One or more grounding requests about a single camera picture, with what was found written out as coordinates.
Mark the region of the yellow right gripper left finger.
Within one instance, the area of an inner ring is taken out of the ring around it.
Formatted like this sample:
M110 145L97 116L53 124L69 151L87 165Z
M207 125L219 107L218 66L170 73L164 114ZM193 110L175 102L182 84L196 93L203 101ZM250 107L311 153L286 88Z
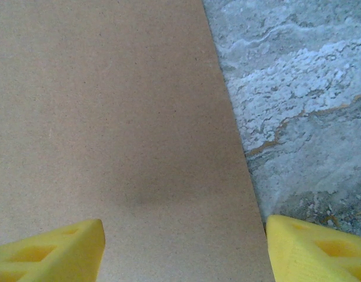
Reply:
M105 232L84 220L0 246L0 281L96 281Z

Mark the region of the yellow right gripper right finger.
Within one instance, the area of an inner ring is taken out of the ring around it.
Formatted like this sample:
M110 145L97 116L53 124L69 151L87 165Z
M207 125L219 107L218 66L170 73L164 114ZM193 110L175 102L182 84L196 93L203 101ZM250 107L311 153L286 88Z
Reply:
M361 281L361 237L271 215L268 253L276 281Z

